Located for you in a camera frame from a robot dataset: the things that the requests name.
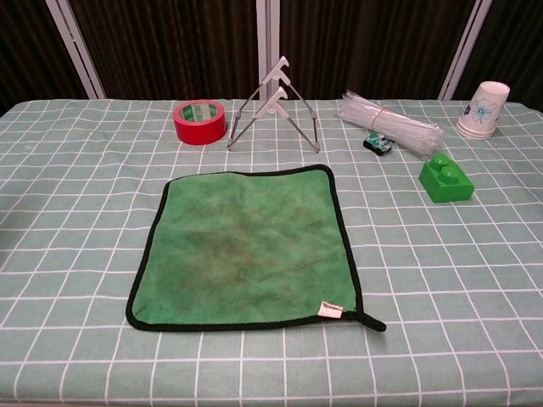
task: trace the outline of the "green block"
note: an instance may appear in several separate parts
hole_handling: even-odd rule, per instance
[[[424,163],[418,180],[434,203],[465,201],[475,190],[458,164],[442,153]]]

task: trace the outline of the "bundle of straws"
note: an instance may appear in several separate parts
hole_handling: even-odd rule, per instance
[[[424,155],[434,155],[445,140],[445,132],[438,126],[405,117],[351,91],[343,96],[338,114],[343,120],[381,133]]]

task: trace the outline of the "grid pattern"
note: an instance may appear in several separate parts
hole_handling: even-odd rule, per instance
[[[227,119],[242,101],[222,101]],[[226,150],[179,143],[176,102],[35,101],[0,119],[0,402],[505,405],[543,399],[543,115],[508,103],[489,141],[460,102],[382,101],[443,126],[471,200],[433,204],[423,161],[379,158],[312,101],[322,151],[267,116]],[[259,106],[252,105],[253,111]],[[302,103],[285,106],[312,132]],[[243,128],[249,114],[239,124]],[[329,165],[366,311],[262,332],[157,333],[124,308],[167,181]]]

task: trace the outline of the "cup rim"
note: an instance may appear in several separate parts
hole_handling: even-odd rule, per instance
[[[456,129],[457,129],[463,136],[466,136],[466,137],[469,137],[469,138],[478,139],[478,140],[486,140],[487,138],[491,138],[492,135],[493,135],[494,132],[495,132],[495,128],[494,128],[494,130],[488,131],[488,132],[485,132],[485,133],[482,133],[482,132],[479,132],[479,131],[470,130],[470,129],[468,129],[468,128],[460,121],[460,120],[458,120],[457,123],[456,123]]]
[[[496,81],[484,81],[479,86],[489,93],[498,95],[507,95],[511,91],[508,85]]]

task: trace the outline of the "dark curtain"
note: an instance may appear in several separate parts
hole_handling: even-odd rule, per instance
[[[509,101],[543,111],[543,2],[494,0],[454,99],[471,99],[482,81],[511,88]]]
[[[247,98],[255,0],[70,0],[108,98]]]
[[[436,99],[474,0],[282,0],[281,54],[304,98]]]
[[[1,0],[0,114],[33,99],[86,98],[44,1]]]

